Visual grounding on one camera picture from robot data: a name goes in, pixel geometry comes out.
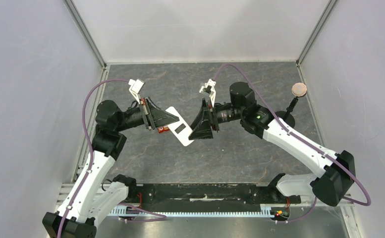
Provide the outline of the white remote control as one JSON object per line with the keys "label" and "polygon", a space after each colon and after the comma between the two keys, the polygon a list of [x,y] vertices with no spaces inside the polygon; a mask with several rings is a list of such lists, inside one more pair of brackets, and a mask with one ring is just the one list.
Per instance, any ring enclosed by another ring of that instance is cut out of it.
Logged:
{"label": "white remote control", "polygon": [[194,141],[189,139],[189,135],[192,133],[191,127],[174,107],[169,107],[165,111],[178,117],[178,121],[167,125],[169,130],[183,146],[190,145]]}

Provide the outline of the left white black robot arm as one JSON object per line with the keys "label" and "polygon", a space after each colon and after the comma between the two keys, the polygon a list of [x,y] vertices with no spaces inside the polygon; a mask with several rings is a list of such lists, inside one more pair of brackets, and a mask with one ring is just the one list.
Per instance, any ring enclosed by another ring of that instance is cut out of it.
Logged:
{"label": "left white black robot arm", "polygon": [[58,210],[43,217],[48,235],[52,238],[93,238],[105,217],[122,201],[133,202],[138,195],[136,179],[116,176],[109,188],[95,198],[105,175],[119,158],[127,141],[123,130],[144,125],[155,129],[179,122],[174,107],[157,107],[149,98],[122,111],[112,100],[97,106],[96,131],[89,142],[89,156],[71,192]]}

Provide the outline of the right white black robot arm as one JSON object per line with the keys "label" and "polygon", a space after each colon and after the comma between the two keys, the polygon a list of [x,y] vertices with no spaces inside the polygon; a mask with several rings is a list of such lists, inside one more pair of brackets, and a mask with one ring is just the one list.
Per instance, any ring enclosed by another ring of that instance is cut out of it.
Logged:
{"label": "right white black robot arm", "polygon": [[221,123],[238,120],[246,132],[278,146],[311,171],[305,175],[277,175],[268,189],[272,201],[282,202],[290,196],[314,196],[329,206],[339,204],[354,183],[354,157],[345,150],[337,153],[327,149],[294,129],[295,120],[290,113],[298,97],[286,111],[272,113],[257,103],[248,83],[231,84],[230,102],[223,104],[215,102],[215,85],[210,79],[199,89],[210,99],[202,100],[200,111],[191,124],[189,140],[212,139]]}

